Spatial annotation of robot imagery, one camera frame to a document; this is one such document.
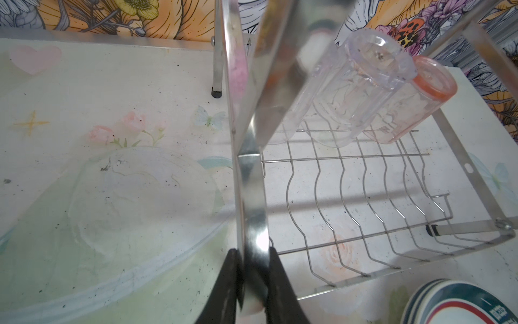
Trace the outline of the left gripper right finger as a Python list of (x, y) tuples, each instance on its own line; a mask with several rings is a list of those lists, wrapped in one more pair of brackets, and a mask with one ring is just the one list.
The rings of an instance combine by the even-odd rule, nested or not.
[(268, 324), (309, 324), (302, 310), (279, 255), (274, 247), (269, 248), (268, 295), (266, 318)]

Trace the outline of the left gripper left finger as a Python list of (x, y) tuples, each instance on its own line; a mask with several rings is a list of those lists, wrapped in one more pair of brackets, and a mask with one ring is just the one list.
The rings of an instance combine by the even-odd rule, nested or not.
[(237, 249), (227, 252), (205, 307), (195, 324), (234, 324), (242, 285), (241, 256)]

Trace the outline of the chrome two-tier dish rack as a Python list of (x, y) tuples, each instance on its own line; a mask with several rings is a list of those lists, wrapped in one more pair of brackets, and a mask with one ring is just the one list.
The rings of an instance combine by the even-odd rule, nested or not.
[(504, 301), (495, 248), (517, 242), (517, 208), (492, 194), (471, 154), (505, 162), (517, 176), (517, 146), (459, 70), (460, 90), (416, 130), (382, 147), (361, 136), (345, 148), (310, 138), (310, 128), (273, 148), (239, 152), (231, 135), (243, 316), (267, 304), (269, 248), (303, 302), (343, 309), (360, 297), (384, 305), (387, 284), (429, 278), (448, 261)]

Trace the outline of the green rimmed plate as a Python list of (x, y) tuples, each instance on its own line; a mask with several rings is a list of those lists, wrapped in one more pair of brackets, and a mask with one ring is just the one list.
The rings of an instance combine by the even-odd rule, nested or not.
[(517, 315), (496, 296), (472, 283), (435, 279), (420, 286), (402, 323), (517, 323)]

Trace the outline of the pink drinking glass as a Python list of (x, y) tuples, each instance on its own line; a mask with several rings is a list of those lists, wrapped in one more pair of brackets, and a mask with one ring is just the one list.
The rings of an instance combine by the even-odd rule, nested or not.
[(446, 67), (423, 55), (413, 61), (416, 77), (382, 106), (364, 131), (379, 144), (399, 140), (457, 93), (457, 83)]

